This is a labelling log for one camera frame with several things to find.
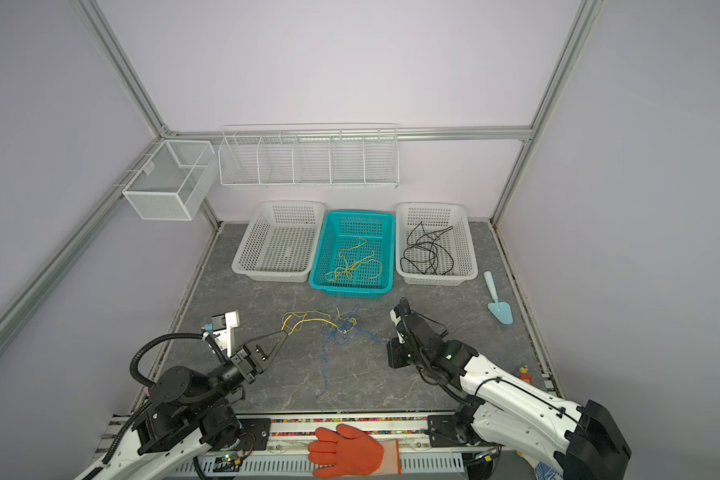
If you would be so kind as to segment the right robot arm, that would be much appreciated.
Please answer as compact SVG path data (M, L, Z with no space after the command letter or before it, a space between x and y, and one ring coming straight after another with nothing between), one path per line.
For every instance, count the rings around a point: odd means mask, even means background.
M406 298L391 310L396 338L391 368L414 367L422 380L458 402L454 443L509 447L566 479L622 479L632 456L609 410L579 405L510 374L475 348L436 332Z

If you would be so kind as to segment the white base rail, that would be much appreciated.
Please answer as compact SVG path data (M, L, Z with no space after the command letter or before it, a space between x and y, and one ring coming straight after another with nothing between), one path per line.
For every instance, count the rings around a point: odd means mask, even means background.
M462 417L468 432L496 445L507 446L555 468L566 479L620 479L629 461L628 450L611 445L605 424L597 419L593 402L575 410L523 413L496 402L469 407ZM355 423L307 422L298 420L298 437L309 437L308 459L317 465L317 478L344 475L398 474L401 471L397 439L376 439L366 431L370 419ZM177 466L211 450L237 447L247 437L239 420L221 429L193 427L170 441L168 447L152 448L137 428L125 425L111 448L88 470L83 479L161 479Z

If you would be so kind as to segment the white plastic basket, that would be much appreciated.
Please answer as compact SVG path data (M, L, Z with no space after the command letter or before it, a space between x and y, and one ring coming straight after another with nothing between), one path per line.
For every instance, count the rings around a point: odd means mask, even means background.
M478 276L466 211L446 203L401 203L395 269L407 284L458 286Z
M237 249L232 271L254 281L308 280L325 216L319 202L259 204Z

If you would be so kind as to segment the white plastic basket right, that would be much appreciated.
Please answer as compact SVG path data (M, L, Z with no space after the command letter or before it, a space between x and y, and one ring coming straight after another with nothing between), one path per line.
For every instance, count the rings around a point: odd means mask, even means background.
M401 203L395 269L407 284L458 286L478 276L466 211L446 203Z

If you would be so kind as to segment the small toy figure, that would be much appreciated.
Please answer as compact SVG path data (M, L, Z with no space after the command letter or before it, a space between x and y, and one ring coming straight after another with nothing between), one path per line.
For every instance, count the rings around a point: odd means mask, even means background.
M518 369L517 377L525 383L528 383L528 384L533 383L532 376L530 375L529 369L527 366L523 366Z

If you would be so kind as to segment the aluminium frame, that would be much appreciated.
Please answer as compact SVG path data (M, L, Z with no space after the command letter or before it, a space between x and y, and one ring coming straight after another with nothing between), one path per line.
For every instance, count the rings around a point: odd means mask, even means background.
M0 1L0 357L60 278L80 234L115 208L113 176L145 139L528 140L581 1L186 2L220 47L163 52L220 81L197 109L290 108L294 122L179 129L95 1Z

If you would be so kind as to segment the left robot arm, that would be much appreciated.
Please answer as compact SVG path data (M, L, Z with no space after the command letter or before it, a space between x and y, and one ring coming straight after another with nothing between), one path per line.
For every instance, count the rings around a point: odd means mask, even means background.
M222 334L169 333L144 345L130 362L131 376L147 389L147 398L125 421L100 459L80 479L162 479L180 465L198 463L211 451L230 450L245 461L267 447L271 426L266 418L236 415L235 395L266 372L288 333L278 330L255 337L229 353ZM166 370L156 380L139 371L142 357L170 340L198 340L214 353L218 365L208 373L186 366Z

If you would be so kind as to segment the teal plastic basket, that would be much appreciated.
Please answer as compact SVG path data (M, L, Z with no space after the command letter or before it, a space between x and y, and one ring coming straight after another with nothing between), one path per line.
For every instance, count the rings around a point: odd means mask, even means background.
M378 299L394 283L395 217L338 210L326 214L310 272L312 288L328 296Z

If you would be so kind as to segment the orange rubber glove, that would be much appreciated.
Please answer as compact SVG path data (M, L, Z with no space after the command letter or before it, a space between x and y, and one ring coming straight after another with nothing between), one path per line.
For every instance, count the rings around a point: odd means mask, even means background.
M312 473L316 478L402 474L396 439L378 441L347 424L339 424L335 430L320 427L314 434L308 460L317 466Z

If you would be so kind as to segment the white plastic basket left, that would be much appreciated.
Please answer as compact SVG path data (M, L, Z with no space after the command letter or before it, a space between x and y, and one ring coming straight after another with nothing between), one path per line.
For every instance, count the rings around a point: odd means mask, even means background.
M259 204L237 249L232 271L254 281L308 280L325 216L319 202Z

